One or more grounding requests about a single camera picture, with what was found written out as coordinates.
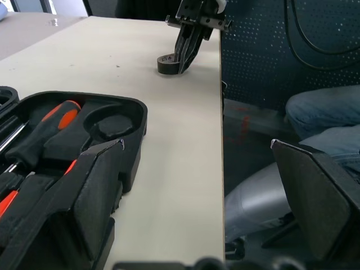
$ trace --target cable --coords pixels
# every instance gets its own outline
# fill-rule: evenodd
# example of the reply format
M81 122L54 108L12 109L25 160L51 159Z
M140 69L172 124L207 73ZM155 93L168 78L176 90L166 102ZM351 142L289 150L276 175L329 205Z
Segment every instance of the cable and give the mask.
M287 0L283 0L283 10L284 10L284 17L285 17L285 32L286 32L286 38L287 38L287 42L289 43L289 47L290 47L290 51L292 53L292 55L294 55L294 57L304 66L306 66L307 68L313 69L313 70L317 70L317 71L335 71L335 70L340 70L340 69L344 69L344 68L348 68L350 66L354 66L358 63L360 63L360 59L354 62L351 62L349 64L345 64L345 65L341 65L341 66L334 66L334 67L318 67L318 66L313 66L307 62L305 62L303 59L300 58L300 56L295 52L293 44L291 42L291 38L290 38L290 31L289 31L289 14L287 12Z
M357 51L358 49L360 49L360 46L355 47L355 48L351 48L348 49L346 51L342 51L342 52L334 52L334 51L327 51L324 49L320 49L319 47L317 47L314 43L312 43L305 35L300 23L299 23L299 19L298 19L298 12L296 11L296 6L295 6L295 0L291 0L291 5L292 5L292 12L294 13L294 17L295 17L295 24L296 24L296 28L299 31L299 34L301 35L301 37L303 38L303 40L306 42L306 44L308 46L310 46L311 49L322 53L324 55L343 55L345 53L349 53L349 52L354 52Z

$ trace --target blue pegboard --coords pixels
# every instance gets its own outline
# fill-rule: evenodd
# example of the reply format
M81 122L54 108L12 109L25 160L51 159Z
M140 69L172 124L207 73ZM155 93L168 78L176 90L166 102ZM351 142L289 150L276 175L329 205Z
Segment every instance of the blue pegboard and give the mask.
M319 88L360 84L360 65L332 72L313 71L290 52L283 0L228 0L226 19L233 27L222 37L225 97L283 110L293 95ZM297 0L299 22L308 38L324 50L343 51L360 44L360 0ZM338 66L360 59L360 50L341 56L312 51L297 32L291 9L290 33L301 58L317 66Z

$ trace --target tool case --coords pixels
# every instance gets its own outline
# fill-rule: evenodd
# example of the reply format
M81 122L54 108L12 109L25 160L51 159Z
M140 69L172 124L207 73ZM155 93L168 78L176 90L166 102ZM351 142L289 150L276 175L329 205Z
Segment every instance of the tool case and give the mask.
M7 205L0 215L1 270L100 270L110 252L111 213L131 190L140 162L144 103L75 92L42 92L19 101L14 89L0 87L0 142L23 127L0 146L0 172L11 164L10 149L64 101L81 109L43 144L32 172L19 166L0 174L0 204Z

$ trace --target jeans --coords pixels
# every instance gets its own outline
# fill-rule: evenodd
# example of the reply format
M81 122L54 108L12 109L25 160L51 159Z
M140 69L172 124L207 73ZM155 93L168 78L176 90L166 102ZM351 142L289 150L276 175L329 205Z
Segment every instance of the jeans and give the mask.
M360 183L360 85L297 94L286 113L300 144L327 153Z

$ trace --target floor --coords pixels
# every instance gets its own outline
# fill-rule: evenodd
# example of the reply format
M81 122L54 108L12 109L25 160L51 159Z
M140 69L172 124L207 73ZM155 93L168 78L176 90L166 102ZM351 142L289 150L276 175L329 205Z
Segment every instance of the floor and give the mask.
M225 100L224 121L224 193L225 196L248 176L275 162L271 140L298 141L284 115L258 109L245 103ZM290 255L311 260L312 255L300 229L296 229L269 249L261 243L278 229L253 233L245 237L245 258L271 269L274 258Z

